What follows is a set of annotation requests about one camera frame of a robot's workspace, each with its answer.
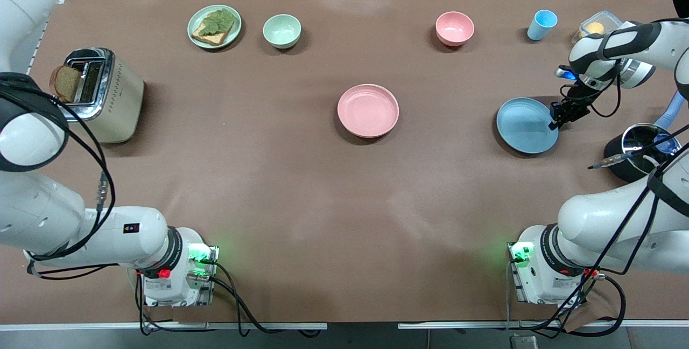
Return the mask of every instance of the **small black label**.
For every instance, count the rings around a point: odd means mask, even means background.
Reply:
[[[138,233],[138,223],[136,224],[125,224],[125,228],[122,233]]]

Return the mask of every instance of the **toast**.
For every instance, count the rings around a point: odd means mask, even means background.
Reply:
[[[67,65],[56,67],[50,74],[50,90],[63,103],[74,103],[80,76],[81,72],[74,67]]]
[[[196,30],[194,30],[194,32],[192,33],[192,38],[194,38],[196,40],[200,40],[201,42],[207,43],[209,45],[219,46],[219,45],[222,45],[222,43],[224,42],[224,39],[229,34],[229,30],[227,30],[226,32],[219,32],[216,34],[199,35],[201,30],[203,30],[205,28],[206,28],[206,25],[203,22],[201,22],[199,27],[197,27]]]

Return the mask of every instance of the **green plate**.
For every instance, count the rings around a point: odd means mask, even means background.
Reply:
[[[227,37],[224,38],[224,42],[222,42],[221,45],[214,46],[210,45],[205,42],[201,42],[200,40],[196,40],[192,38],[192,33],[194,30],[199,28],[201,22],[204,20],[204,18],[209,15],[209,13],[217,11],[217,10],[222,10],[226,9],[227,11],[231,12],[232,15],[234,15],[234,25],[232,25],[232,28],[229,29],[229,34]],[[197,11],[194,16],[189,20],[189,24],[187,25],[187,35],[189,36],[189,39],[194,42],[198,47],[203,47],[204,49],[220,49],[221,47],[226,47],[229,45],[237,36],[239,35],[239,30],[242,29],[242,17],[239,16],[239,13],[237,10],[234,10],[234,8],[229,7],[227,5],[222,5],[222,4],[214,4],[214,5],[209,5],[208,7],[204,7]]]

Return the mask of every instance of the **green bowl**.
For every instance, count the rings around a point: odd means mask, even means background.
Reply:
[[[299,19],[286,13],[271,17],[263,25],[263,37],[278,49],[289,49],[294,46],[300,35]]]
[[[207,15],[209,15],[209,13],[217,10],[222,10],[223,8],[231,12],[232,15],[234,15],[234,24],[232,25],[232,28],[229,29],[229,34],[227,35],[227,37],[224,38],[224,42],[222,42],[218,46],[214,46],[210,45],[209,43],[201,42],[200,40],[192,38],[192,33],[194,32],[194,30],[196,30],[201,25],[201,22]],[[237,38],[237,36],[239,35],[239,30],[241,29],[242,17],[239,16],[237,10],[234,10],[234,8],[229,7],[227,5],[214,4],[200,9],[194,14],[194,16],[192,16],[192,18],[189,20],[189,23],[187,24],[187,35],[189,36],[189,39],[192,42],[194,42],[194,44],[198,47],[203,47],[204,49],[220,49],[221,47],[226,47],[233,40],[235,40],[235,38]]]

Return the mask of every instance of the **black pot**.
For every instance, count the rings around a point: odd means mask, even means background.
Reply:
[[[630,128],[627,128],[622,135],[618,135],[606,144],[603,150],[603,156],[608,158],[613,155],[618,155],[618,153],[628,153],[637,148],[648,146],[656,140],[655,138],[658,135],[669,135],[669,132],[664,128],[650,123],[632,125]],[[648,155],[654,158],[656,162],[662,163],[668,160],[670,155],[681,147],[679,142],[674,138],[666,143],[667,145],[658,146],[662,147],[663,151],[655,147],[649,148],[645,150],[644,153],[638,153],[631,159],[624,160],[609,168],[617,177],[626,182],[634,182],[635,180],[642,179],[655,168],[655,165],[645,159],[644,155]]]

